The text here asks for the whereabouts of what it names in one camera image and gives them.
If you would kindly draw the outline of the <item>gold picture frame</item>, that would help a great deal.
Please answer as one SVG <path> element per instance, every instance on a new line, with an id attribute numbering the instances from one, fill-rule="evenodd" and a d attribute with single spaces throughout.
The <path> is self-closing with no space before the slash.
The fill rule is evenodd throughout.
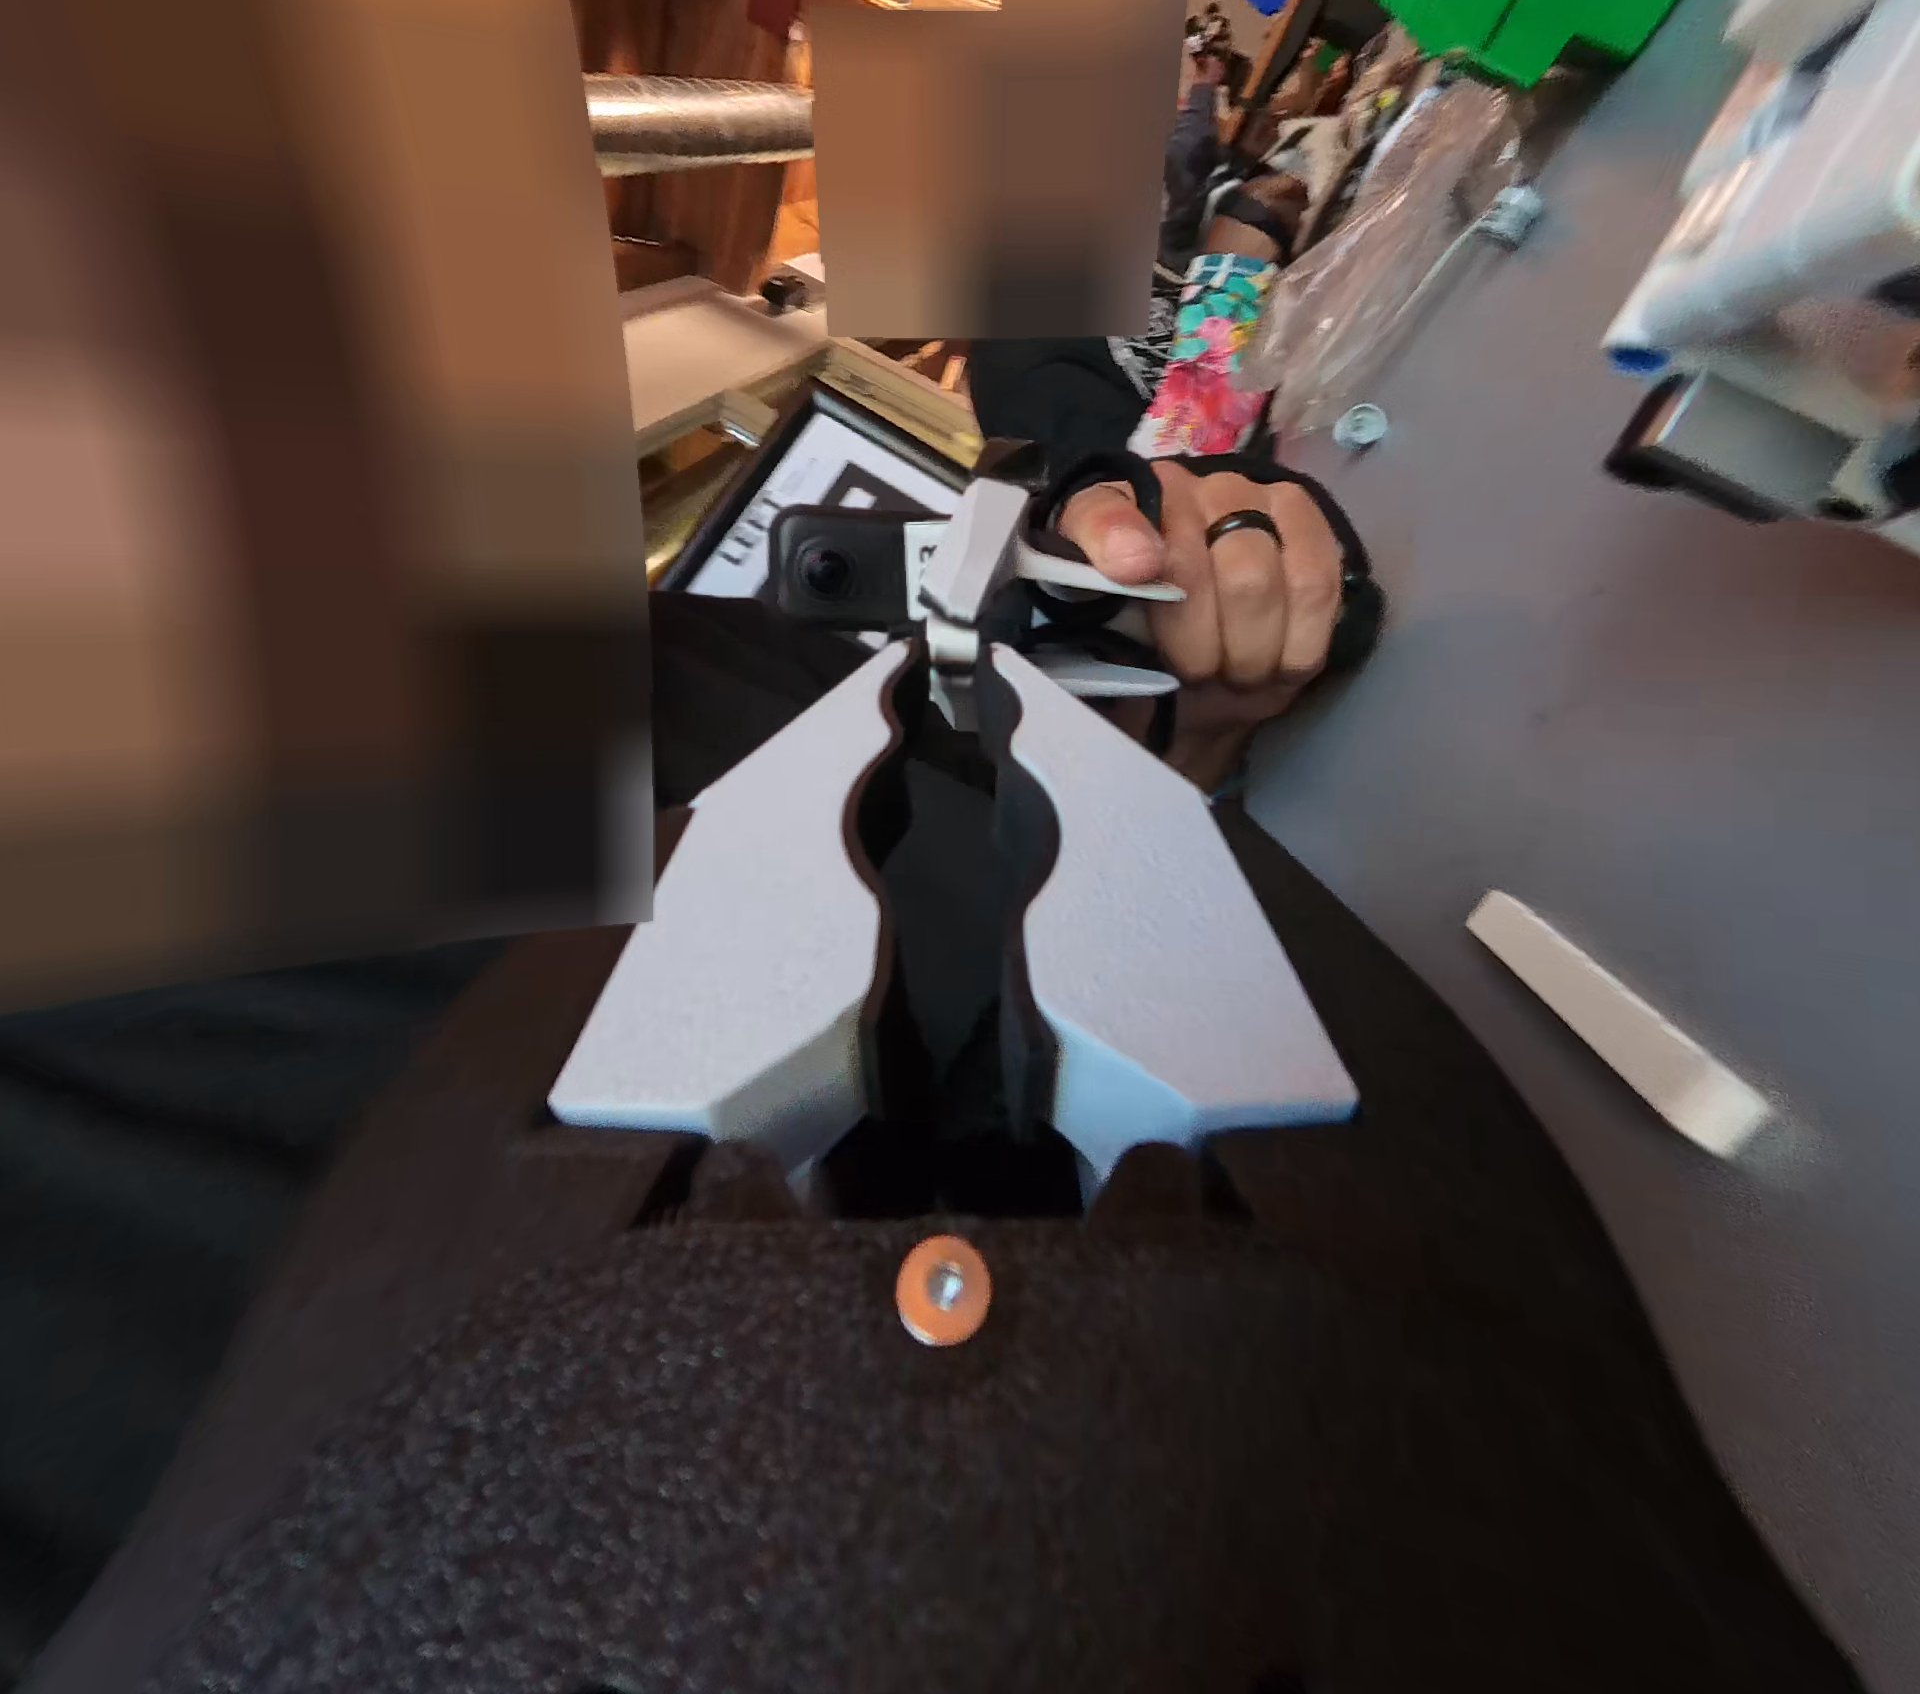
<path id="1" fill-rule="evenodd" d="M 674 561 L 725 498 L 770 458 L 773 435 L 822 386 L 878 424 L 891 453 L 961 485 L 982 456 L 971 403 L 857 341 L 830 341 L 750 380 L 698 391 L 637 426 L 637 470 L 650 565 Z"/>

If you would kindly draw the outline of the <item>silver metal duct pipe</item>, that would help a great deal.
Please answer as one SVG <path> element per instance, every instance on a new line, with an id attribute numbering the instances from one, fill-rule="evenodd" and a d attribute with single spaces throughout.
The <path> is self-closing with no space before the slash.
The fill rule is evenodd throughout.
<path id="1" fill-rule="evenodd" d="M 588 133 L 604 179 L 814 157 L 814 95 L 773 80 L 584 74 Z"/>

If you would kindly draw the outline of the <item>small light grey lego piece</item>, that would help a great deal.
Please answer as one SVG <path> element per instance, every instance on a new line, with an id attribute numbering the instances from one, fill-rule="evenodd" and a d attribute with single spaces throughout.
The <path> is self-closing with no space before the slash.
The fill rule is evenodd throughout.
<path id="1" fill-rule="evenodd" d="M 925 651 L 931 703 L 956 733 L 977 736 L 980 733 L 977 680 L 982 656 L 978 627 L 931 612 L 925 619 Z"/>

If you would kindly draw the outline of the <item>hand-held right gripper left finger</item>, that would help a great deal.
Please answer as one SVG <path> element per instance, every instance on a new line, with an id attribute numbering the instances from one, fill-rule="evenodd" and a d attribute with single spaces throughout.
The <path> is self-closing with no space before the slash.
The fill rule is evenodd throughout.
<path id="1" fill-rule="evenodd" d="M 795 1176 L 866 1115 L 883 903 L 848 816 L 898 745 L 891 642 L 691 806 L 547 1107 L 569 1129 L 756 1145 Z"/>

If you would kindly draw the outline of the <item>person's black clothing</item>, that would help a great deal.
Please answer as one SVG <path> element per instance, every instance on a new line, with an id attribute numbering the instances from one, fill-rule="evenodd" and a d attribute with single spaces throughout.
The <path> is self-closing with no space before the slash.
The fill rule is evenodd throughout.
<path id="1" fill-rule="evenodd" d="M 896 1575 L 796 1223 L 536 1110 L 630 928 L 4 1020 L 4 1688 L 854 1690 Z M 749 1297 L 812 1279 L 754 1367 Z"/>

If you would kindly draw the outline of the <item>long white lego piece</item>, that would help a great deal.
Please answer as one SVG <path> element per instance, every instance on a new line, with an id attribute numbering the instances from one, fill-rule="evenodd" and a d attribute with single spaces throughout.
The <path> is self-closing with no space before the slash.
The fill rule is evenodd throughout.
<path id="1" fill-rule="evenodd" d="M 1467 933 L 1696 1151 L 1732 1160 L 1774 1121 L 1759 1089 L 1509 893 L 1482 894 Z"/>

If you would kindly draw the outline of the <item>person's left hand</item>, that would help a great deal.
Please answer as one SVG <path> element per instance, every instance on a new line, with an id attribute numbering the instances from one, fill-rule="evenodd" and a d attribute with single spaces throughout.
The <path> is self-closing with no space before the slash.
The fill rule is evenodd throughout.
<path id="1" fill-rule="evenodd" d="M 1258 689 L 1316 680 L 1343 610 L 1347 561 L 1332 524 L 1301 487 L 1241 472 L 1152 462 L 1161 514 L 1122 481 L 1068 496 L 1057 531 L 1102 579 L 1166 585 L 1149 603 L 1155 649 L 1181 685 Z"/>

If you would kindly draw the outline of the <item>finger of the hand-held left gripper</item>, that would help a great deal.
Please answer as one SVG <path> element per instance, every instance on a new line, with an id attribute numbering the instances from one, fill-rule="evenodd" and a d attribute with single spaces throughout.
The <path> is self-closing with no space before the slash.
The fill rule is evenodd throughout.
<path id="1" fill-rule="evenodd" d="M 906 621 L 978 629 L 1016 579 L 1033 502 L 1018 483 L 977 478 L 953 514 L 906 520 Z"/>

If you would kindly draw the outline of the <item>colourful printed cloth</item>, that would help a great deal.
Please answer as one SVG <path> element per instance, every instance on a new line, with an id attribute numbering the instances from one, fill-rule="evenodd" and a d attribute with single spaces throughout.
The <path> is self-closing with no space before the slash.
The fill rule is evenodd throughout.
<path id="1" fill-rule="evenodd" d="M 1230 458 L 1261 431 L 1268 391 L 1245 353 L 1283 272 L 1276 261 L 1198 253 L 1173 305 L 1164 364 L 1127 448 L 1144 461 Z"/>

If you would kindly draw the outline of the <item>clear plastic bag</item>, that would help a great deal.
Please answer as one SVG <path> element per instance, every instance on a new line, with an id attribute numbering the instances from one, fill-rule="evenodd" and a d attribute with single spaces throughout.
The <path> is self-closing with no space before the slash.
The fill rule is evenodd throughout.
<path id="1" fill-rule="evenodd" d="M 1502 193 L 1523 186 L 1525 98 L 1454 77 L 1383 136 L 1348 209 L 1276 278 L 1241 357 L 1268 424 L 1309 433 L 1343 413 L 1404 339 L 1443 267 Z"/>

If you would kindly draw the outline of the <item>white green lego truck model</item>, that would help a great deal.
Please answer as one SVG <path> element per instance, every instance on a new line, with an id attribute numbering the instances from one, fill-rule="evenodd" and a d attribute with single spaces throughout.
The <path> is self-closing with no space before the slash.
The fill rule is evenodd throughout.
<path id="1" fill-rule="evenodd" d="M 1750 60 L 1602 339 L 1646 380 L 1623 485 L 1918 553 L 1916 0 Z"/>

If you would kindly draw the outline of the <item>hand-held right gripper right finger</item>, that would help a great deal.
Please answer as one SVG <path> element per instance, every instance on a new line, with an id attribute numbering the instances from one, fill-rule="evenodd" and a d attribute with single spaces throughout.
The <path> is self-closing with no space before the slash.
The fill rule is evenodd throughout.
<path id="1" fill-rule="evenodd" d="M 1054 1055 L 1041 1104 L 1080 1189 L 1141 1147 L 1350 1122 L 1357 1082 L 1209 798 L 1018 651 L 990 672 L 1054 820 L 1021 943 Z"/>

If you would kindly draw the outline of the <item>person's left forearm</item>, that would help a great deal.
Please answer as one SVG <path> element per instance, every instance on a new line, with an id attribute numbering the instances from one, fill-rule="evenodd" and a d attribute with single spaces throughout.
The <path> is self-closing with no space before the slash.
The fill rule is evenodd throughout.
<path id="1" fill-rule="evenodd" d="M 1210 803 L 1229 798 L 1263 729 L 1293 712 L 1313 687 L 1311 679 L 1287 677 L 1258 689 L 1187 682 L 1170 697 L 1170 733 L 1161 742 L 1161 759 Z"/>

